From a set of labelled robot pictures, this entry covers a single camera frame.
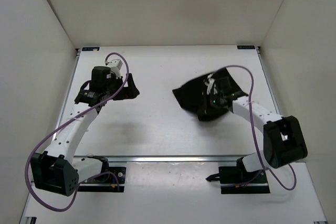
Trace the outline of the black skirt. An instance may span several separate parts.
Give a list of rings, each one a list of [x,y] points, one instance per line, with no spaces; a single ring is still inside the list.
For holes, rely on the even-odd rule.
[[[240,97],[248,96],[248,94],[245,93],[240,88],[240,86],[232,77],[234,82],[233,85],[235,95],[233,96],[230,107],[228,109],[213,110],[213,113],[209,113],[208,115],[206,115],[203,112],[204,108],[203,92],[205,91],[206,87],[204,84],[204,80],[211,73],[213,73],[213,78],[232,77],[227,68],[221,68],[215,72],[210,72],[197,78],[194,78],[183,84],[181,87],[172,90],[180,107],[183,110],[196,116],[200,122],[209,122],[218,119],[219,117],[233,110],[233,101],[237,100]]]

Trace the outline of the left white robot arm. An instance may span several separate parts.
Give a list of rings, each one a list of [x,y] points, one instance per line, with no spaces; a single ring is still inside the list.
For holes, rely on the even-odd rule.
[[[132,74],[124,82],[118,67],[94,67],[91,79],[83,83],[75,98],[70,123],[42,153],[34,153],[30,160],[36,188],[70,196],[80,182],[92,176],[98,181],[106,180],[110,174],[108,160],[92,156],[76,161],[76,149],[108,98],[120,101],[134,99],[139,94]]]

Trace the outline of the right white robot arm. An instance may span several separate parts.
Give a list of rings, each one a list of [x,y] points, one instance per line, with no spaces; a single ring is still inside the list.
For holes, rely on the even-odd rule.
[[[235,169],[236,178],[248,182],[254,172],[261,169],[280,168],[308,156],[308,149],[300,123],[294,116],[273,113],[241,89],[234,90],[228,77],[207,77],[206,95],[215,110],[226,109],[251,124],[253,135],[258,129],[263,134],[263,149],[241,159],[242,165]]]

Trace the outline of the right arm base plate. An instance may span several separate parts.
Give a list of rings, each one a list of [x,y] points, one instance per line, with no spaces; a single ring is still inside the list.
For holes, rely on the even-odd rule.
[[[220,182],[222,195],[270,193],[264,170],[246,172],[238,166],[220,166],[218,173],[209,175],[206,181]]]

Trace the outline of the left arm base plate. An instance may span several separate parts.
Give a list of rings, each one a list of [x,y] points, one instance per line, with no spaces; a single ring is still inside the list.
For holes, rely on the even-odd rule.
[[[125,179],[127,168],[122,166],[109,167],[108,171],[115,174],[102,175],[95,179],[89,179],[83,182],[79,192],[96,192],[96,193],[123,193],[125,188]]]

